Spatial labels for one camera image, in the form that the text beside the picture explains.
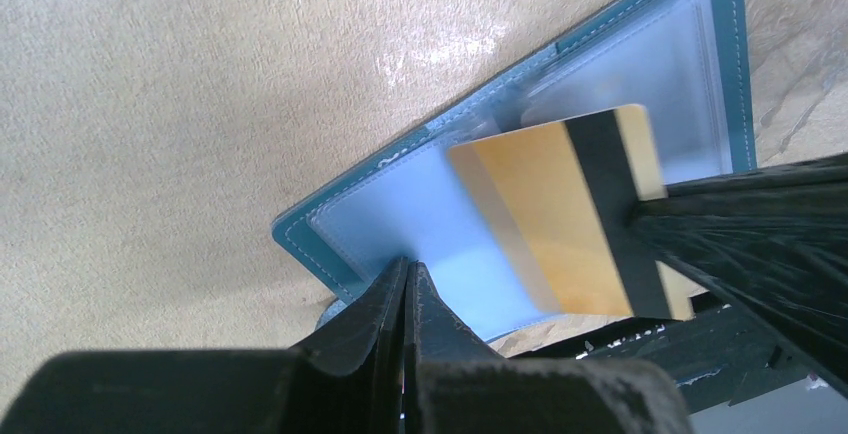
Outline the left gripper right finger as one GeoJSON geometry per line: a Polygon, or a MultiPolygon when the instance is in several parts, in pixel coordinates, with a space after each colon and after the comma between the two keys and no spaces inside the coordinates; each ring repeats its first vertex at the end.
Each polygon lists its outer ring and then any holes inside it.
{"type": "Polygon", "coordinates": [[[690,433],[673,380],[638,359],[509,359],[437,293],[426,266],[405,288],[408,433],[690,433]]]}

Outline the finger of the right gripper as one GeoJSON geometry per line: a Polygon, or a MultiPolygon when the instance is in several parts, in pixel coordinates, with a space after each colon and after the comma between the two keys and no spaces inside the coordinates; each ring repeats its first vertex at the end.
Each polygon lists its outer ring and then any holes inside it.
{"type": "Polygon", "coordinates": [[[846,154],[674,184],[628,227],[847,393],[846,154]]]}

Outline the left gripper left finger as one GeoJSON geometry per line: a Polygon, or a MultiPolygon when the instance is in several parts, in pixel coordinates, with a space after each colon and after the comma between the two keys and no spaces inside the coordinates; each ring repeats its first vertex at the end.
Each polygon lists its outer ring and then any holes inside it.
{"type": "Polygon", "coordinates": [[[5,433],[394,433],[409,263],[287,349],[77,351],[45,362],[5,433]]]}

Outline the blue card holder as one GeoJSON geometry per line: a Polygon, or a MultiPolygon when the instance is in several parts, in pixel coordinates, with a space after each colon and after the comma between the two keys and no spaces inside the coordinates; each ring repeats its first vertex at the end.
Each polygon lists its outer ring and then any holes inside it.
{"type": "Polygon", "coordinates": [[[460,144],[645,107],[665,187],[753,169],[744,0],[617,0],[282,214],[274,240],[352,304],[398,257],[493,341],[562,318],[512,271],[449,160],[460,144]]]}

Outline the gold credit card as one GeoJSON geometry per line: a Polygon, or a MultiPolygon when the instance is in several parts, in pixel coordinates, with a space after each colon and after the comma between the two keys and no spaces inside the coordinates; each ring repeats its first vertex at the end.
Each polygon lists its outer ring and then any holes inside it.
{"type": "Polygon", "coordinates": [[[449,160],[542,309],[688,320],[694,284],[630,231],[667,190],[645,107],[627,104],[452,147],[449,160]]]}

